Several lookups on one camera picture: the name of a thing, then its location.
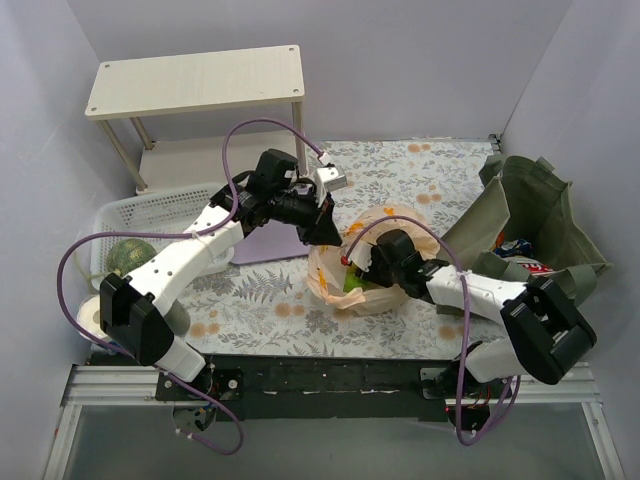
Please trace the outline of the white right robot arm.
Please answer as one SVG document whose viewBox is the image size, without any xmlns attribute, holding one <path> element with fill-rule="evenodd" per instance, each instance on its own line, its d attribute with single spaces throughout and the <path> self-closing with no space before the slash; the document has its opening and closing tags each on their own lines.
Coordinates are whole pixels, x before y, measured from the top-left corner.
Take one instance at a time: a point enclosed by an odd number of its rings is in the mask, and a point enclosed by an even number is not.
<svg viewBox="0 0 640 480">
<path fill-rule="evenodd" d="M 463 366 L 453 371 L 453 387 L 464 397 L 511 376 L 530 375 L 555 385 L 596 345 L 593 328 L 551 279 L 518 282 L 460 273 L 444 260 L 424 259 L 400 229 L 373 243 L 359 241 L 347 259 L 366 282 L 398 286 L 436 306 L 468 308 L 504 328 L 505 338 L 472 347 Z"/>
</svg>

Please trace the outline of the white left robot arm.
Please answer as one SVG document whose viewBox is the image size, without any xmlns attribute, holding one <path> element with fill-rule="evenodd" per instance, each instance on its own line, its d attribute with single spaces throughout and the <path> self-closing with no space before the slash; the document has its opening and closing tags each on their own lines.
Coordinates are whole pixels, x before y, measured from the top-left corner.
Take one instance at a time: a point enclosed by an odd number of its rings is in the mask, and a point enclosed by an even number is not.
<svg viewBox="0 0 640 480">
<path fill-rule="evenodd" d="M 269 149 L 256 168 L 233 177 L 187 230 L 150 261 L 125 277 L 108 275 L 100 285 L 100 327 L 142 366 L 178 378 L 193 400 L 213 386 L 204 356 L 166 320 L 177 297 L 209 264 L 270 221 L 295 227 L 309 246 L 339 246 L 333 221 L 333 191 L 347 184 L 343 170 L 325 163 L 304 177 L 291 155 Z"/>
</svg>

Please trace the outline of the green canvas tote bag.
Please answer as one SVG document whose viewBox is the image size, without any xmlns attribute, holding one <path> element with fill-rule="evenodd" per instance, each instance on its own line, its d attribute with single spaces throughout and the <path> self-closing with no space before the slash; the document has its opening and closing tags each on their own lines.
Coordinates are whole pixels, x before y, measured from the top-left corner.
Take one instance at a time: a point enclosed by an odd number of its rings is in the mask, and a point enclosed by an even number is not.
<svg viewBox="0 0 640 480">
<path fill-rule="evenodd" d="M 532 257 L 551 269 L 550 277 L 579 306 L 611 268 L 576 224 L 571 184 L 544 158 L 490 155 L 479 172 L 484 190 L 444 234 L 465 270 L 506 281 L 531 281 L 532 273 L 494 252 L 500 235 L 526 240 Z"/>
</svg>

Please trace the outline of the orange plastic grocery bag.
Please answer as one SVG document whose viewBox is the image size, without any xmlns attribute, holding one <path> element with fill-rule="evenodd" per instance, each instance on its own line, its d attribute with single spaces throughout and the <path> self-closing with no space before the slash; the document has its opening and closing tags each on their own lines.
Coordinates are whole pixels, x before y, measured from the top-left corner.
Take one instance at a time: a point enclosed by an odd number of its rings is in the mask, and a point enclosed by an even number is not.
<svg viewBox="0 0 640 480">
<path fill-rule="evenodd" d="M 341 236 L 343 245 L 314 246 L 308 257 L 307 285 L 312 293 L 327 305 L 350 310 L 358 315 L 373 315 L 386 312 L 405 303 L 409 296 L 394 285 L 390 288 L 370 284 L 366 291 L 355 289 L 349 293 L 343 291 L 345 273 L 348 267 L 341 263 L 341 257 L 347 252 L 357 234 L 372 222 L 390 215 L 408 216 L 425 225 L 426 218 L 417 210 L 404 205 L 381 205 L 361 213 Z"/>
</svg>

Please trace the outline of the green melon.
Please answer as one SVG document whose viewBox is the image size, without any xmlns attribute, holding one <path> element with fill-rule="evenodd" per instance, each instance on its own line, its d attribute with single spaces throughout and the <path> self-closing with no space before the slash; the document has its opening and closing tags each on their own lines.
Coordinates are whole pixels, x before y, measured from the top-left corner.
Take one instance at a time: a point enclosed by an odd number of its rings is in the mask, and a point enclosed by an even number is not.
<svg viewBox="0 0 640 480">
<path fill-rule="evenodd" d="M 139 268 L 157 255 L 153 245 L 139 238 L 118 241 L 108 252 L 106 269 L 121 277 Z"/>
</svg>

